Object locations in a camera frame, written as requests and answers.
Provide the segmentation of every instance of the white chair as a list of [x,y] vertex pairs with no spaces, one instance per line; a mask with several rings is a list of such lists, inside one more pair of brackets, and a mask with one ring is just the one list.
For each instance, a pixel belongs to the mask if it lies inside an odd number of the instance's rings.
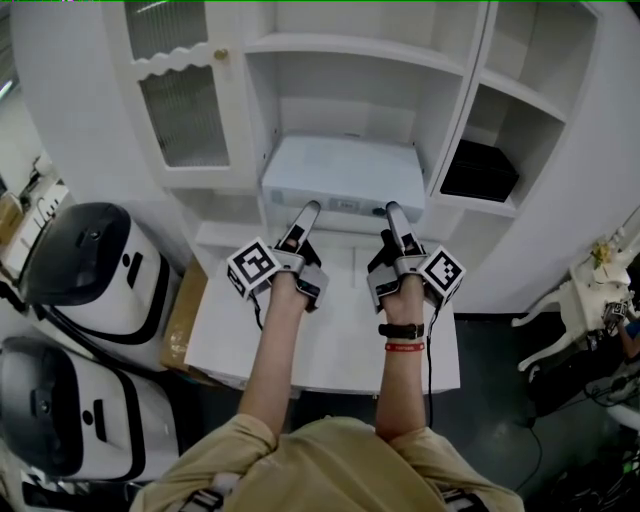
[[527,316],[514,319],[511,322],[511,326],[520,327],[521,325],[528,324],[542,313],[546,307],[554,303],[560,305],[560,316],[562,317],[566,331],[555,343],[520,362],[520,364],[518,364],[518,370],[521,372],[524,372],[536,361],[557,354],[571,345],[571,343],[580,341],[587,333],[584,315],[580,308],[580,299],[573,280],[561,284],[557,290],[545,295],[533,306]]
[[549,357],[579,342],[588,331],[604,329],[602,319],[607,304],[630,302],[631,280],[626,268],[640,252],[640,208],[636,209],[624,226],[607,242],[612,261],[595,268],[592,255],[584,256],[569,267],[570,280],[540,299],[521,319],[514,319],[512,327],[528,324],[547,306],[557,303],[565,325],[565,333],[551,346],[536,352],[518,364],[524,372],[536,361]]

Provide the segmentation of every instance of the cabinet door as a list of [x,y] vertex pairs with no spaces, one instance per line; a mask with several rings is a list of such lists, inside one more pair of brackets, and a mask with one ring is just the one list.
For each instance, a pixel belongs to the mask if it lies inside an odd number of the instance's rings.
[[251,189],[256,165],[233,4],[103,6],[115,78],[145,160],[169,188]]

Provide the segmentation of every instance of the wrist strap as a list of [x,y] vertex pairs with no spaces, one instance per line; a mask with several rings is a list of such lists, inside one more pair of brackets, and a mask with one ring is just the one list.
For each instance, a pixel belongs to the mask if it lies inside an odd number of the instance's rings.
[[420,343],[386,343],[384,349],[387,352],[420,352],[424,350],[424,342]]
[[378,333],[385,338],[417,340],[418,338],[422,338],[422,336],[424,336],[424,324],[381,324],[378,326]]

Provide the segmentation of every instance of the black box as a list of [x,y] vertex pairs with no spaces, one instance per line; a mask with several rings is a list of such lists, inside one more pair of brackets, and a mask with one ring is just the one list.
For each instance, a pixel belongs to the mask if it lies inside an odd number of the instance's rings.
[[518,178],[498,148],[461,140],[440,193],[504,203]]

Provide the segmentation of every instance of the brass knob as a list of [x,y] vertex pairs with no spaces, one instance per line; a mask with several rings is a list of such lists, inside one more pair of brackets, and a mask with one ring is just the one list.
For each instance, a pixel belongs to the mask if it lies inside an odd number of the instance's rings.
[[213,52],[213,56],[216,60],[224,60],[229,56],[229,50],[222,48]]

